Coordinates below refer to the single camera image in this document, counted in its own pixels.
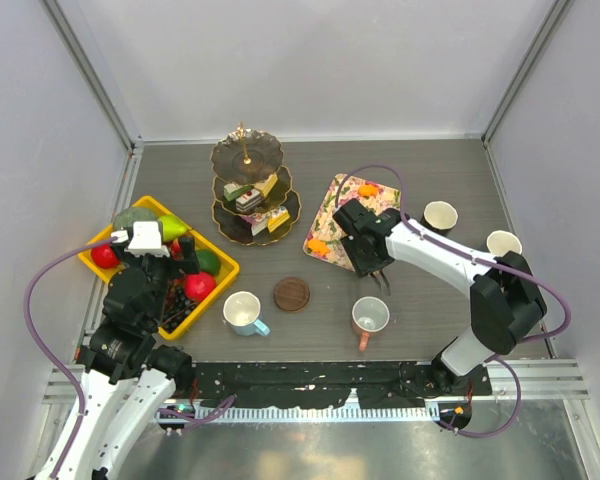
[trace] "blue mug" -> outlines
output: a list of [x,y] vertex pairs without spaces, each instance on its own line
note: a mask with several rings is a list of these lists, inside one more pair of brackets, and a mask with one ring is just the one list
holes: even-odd
[[257,333],[266,337],[271,331],[260,320],[260,300],[253,293],[236,292],[224,302],[222,314],[226,322],[238,334],[249,336]]

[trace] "round coaster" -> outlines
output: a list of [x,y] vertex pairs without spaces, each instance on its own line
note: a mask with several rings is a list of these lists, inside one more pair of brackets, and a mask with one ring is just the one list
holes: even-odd
[[273,290],[273,301],[285,312],[299,312],[309,303],[309,285],[300,278],[281,280]]

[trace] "wooden table surface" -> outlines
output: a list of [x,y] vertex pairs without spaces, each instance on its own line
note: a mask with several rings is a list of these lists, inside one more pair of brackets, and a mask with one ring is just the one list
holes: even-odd
[[[445,200],[459,220],[449,237],[479,247],[493,230],[507,229],[502,205],[482,145],[477,140],[285,143],[284,164],[300,195],[300,220],[280,242],[245,247],[230,242],[211,217],[212,145],[147,146],[133,201],[152,195],[196,228],[241,266],[236,282],[191,330],[172,344],[200,361],[428,360],[469,325],[469,302],[448,284],[418,268],[395,262],[385,270],[393,294],[380,295],[370,278],[307,256],[302,244],[331,180],[368,163],[397,167],[406,179],[409,213],[420,218],[424,206]],[[398,187],[391,174],[358,174]],[[287,276],[303,278],[311,300],[299,313],[280,311],[273,289]],[[222,322],[229,294],[248,290],[262,304],[268,337],[236,335]],[[380,296],[391,310],[387,328],[358,351],[350,325],[351,308],[365,295]],[[544,358],[542,342],[517,347],[512,358]]]

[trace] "pink floral pattern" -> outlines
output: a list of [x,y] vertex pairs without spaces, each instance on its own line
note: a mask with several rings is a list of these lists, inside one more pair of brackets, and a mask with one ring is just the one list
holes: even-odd
[[[329,185],[327,194],[322,201],[322,205],[320,205],[320,208],[318,209],[318,214],[311,225],[311,229],[309,230],[309,234],[307,235],[302,249],[307,255],[324,260],[325,262],[333,263],[334,265],[348,270],[353,270],[353,265],[351,265],[349,257],[347,257],[347,253],[340,243],[340,238],[344,236],[344,233],[332,217],[333,210],[335,209],[336,191],[344,177],[344,173],[339,173],[333,179],[331,185]],[[371,184],[378,187],[378,194],[368,198],[359,196],[358,188],[365,184]],[[375,213],[381,213],[387,208],[399,208],[400,205],[399,190],[384,185],[378,185],[377,183],[369,182],[358,177],[349,178],[346,185],[342,187],[340,205],[352,198],[357,198],[362,205],[373,210]],[[307,245],[312,238],[324,242],[329,247],[329,252],[327,254],[321,254],[312,251]]]

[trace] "yellow tray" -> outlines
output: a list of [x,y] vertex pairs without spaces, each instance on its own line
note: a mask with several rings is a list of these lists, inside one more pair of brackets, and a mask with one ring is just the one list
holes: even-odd
[[[134,207],[145,207],[149,210],[153,211],[156,215],[162,216],[170,214],[171,212],[160,202],[158,202],[155,198],[147,195],[142,197],[136,203],[133,204]],[[109,224],[107,228],[102,230],[98,235],[93,237],[89,243],[94,243],[100,240],[104,240],[111,236],[113,232],[113,225]],[[195,310],[189,315],[184,321],[178,325],[173,332],[169,333],[163,328],[160,328],[160,335],[167,340],[176,340],[180,338],[182,335],[187,333],[187,331],[191,328],[191,326],[202,316],[204,312],[206,312],[211,304],[215,302],[222,293],[229,288],[229,286],[234,282],[238,273],[240,272],[240,265],[234,259],[229,257],[226,253],[216,247],[209,240],[204,238],[195,230],[190,230],[187,235],[191,235],[194,238],[196,244],[196,250],[200,250],[203,248],[211,250],[215,253],[220,259],[220,273],[216,275],[216,288],[211,292],[211,294],[205,298],[200,305],[198,305]],[[100,268],[91,259],[91,252],[86,250],[82,253],[78,254],[80,260],[89,267],[93,272],[98,275],[104,282],[109,283],[111,277],[113,277],[118,271],[122,270],[124,267],[119,266],[116,268]]]

